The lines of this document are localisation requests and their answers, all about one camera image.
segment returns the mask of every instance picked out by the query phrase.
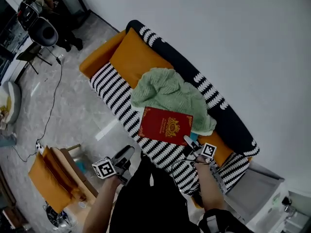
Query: green towel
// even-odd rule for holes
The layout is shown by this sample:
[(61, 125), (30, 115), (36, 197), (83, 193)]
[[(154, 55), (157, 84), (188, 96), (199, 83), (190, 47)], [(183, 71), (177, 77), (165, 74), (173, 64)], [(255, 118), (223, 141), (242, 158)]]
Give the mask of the green towel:
[(137, 111), (149, 106), (192, 115), (191, 131), (200, 135), (211, 135), (216, 126), (216, 120), (207, 114), (202, 94), (174, 69), (152, 68), (146, 72), (132, 91), (131, 105)]

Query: gray tile floor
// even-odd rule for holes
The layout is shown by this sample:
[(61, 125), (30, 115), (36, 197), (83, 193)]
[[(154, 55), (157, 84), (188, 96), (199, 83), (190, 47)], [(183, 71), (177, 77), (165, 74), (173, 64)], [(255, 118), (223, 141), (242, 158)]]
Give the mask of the gray tile floor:
[[(102, 139), (96, 140), (95, 135), (105, 128), (114, 116), (104, 102), (90, 89), (88, 79), (79, 71), (79, 65), (83, 60), (116, 32), (91, 14), (83, 26), (74, 33), (84, 42), (82, 51), (78, 51), (75, 47), (69, 53), (59, 47), (52, 49), (54, 55), (63, 55), (61, 59), (63, 77), (57, 89), (55, 106), (41, 143), (43, 146), (58, 148), (80, 143), (81, 150), (92, 162), (105, 156), (112, 157), (124, 146), (132, 145), (136, 149), (130, 169), (133, 173), (140, 161), (138, 144), (128, 136), (119, 123)], [(43, 134), (53, 102), (53, 93), (60, 77), (60, 66), (55, 58), (47, 50), (43, 50), (42, 54), (53, 65), (49, 66), (36, 59), (34, 66), (39, 75), (28, 68), (18, 82), (22, 91), (22, 104), (16, 122), (16, 149), (24, 159), (34, 152), (36, 139)], [(27, 163), (24, 163), (12, 148), (0, 149), (0, 166), (16, 197), (19, 209), (36, 232), (53, 232), (53, 226), (42, 208), (44, 199), (28, 177), (28, 171), (34, 159), (35, 157), (32, 156)], [(89, 178), (97, 189), (101, 186), (102, 181), (94, 174)], [(73, 229), (73, 232), (80, 231), (81, 226)]]

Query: orange cushion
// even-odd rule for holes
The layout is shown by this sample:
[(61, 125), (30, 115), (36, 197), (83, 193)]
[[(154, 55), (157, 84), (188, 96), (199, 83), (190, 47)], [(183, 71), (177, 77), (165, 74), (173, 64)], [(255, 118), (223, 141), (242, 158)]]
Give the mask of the orange cushion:
[(28, 175), (42, 197), (57, 213), (60, 213), (71, 203), (70, 193), (59, 184), (52, 172), (45, 165), (40, 153), (37, 154)]
[(199, 135), (198, 141), (201, 144), (210, 143), (217, 147), (214, 160), (218, 166), (222, 166), (226, 159), (233, 153), (233, 150), (224, 143), (215, 131), (213, 131), (213, 134), (210, 136)]
[(42, 156), (45, 164), (48, 166), (48, 168), (50, 169), (54, 177), (58, 180), (58, 182), (69, 193), (71, 193), (75, 199), (84, 200), (85, 196), (78, 188), (77, 183), (59, 163), (57, 157), (55, 157), (54, 153), (49, 149), (48, 146), (45, 147)]
[(89, 79), (101, 69), (114, 54), (125, 37), (125, 30), (118, 33), (90, 54), (80, 65), (80, 71)]
[(111, 57), (110, 62), (133, 89), (142, 75), (151, 68), (173, 68), (169, 62), (147, 46), (132, 28)]

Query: black and white striped sofa cover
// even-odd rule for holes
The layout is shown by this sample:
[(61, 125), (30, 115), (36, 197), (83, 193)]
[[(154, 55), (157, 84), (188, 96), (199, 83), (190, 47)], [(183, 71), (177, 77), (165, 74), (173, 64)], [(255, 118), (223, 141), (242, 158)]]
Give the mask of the black and white striped sofa cover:
[[(222, 184), (218, 183), (222, 191), (229, 191), (247, 170), (248, 157), (259, 153), (255, 140), (225, 99), (185, 57), (139, 21), (130, 21), (126, 32), (130, 28), (133, 28), (149, 47), (169, 61), (182, 78), (204, 96), (209, 115), (217, 121), (216, 132), (234, 151), (221, 167), (214, 161), (211, 163), (218, 171), (214, 176), (221, 177)], [(193, 195), (199, 190), (197, 172), (189, 162), (176, 163), (172, 169), (173, 163), (186, 159), (185, 147), (138, 136), (139, 115), (130, 104), (132, 88), (110, 62), (105, 64), (89, 83), (122, 123), (130, 137), (158, 168), (165, 169), (174, 177), (175, 183), (183, 193)]]

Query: white marker cube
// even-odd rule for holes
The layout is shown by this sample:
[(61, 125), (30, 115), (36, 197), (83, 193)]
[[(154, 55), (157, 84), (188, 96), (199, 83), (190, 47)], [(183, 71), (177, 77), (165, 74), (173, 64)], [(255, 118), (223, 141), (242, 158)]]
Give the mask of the white marker cube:
[(209, 143), (205, 143), (203, 148), (202, 148), (202, 152), (201, 155), (213, 159), (214, 158), (214, 154), (216, 152), (217, 147), (214, 145), (211, 145)]
[(110, 177), (111, 175), (116, 174), (117, 172), (113, 168), (110, 160), (100, 160), (92, 164), (96, 175), (101, 178), (105, 179)]

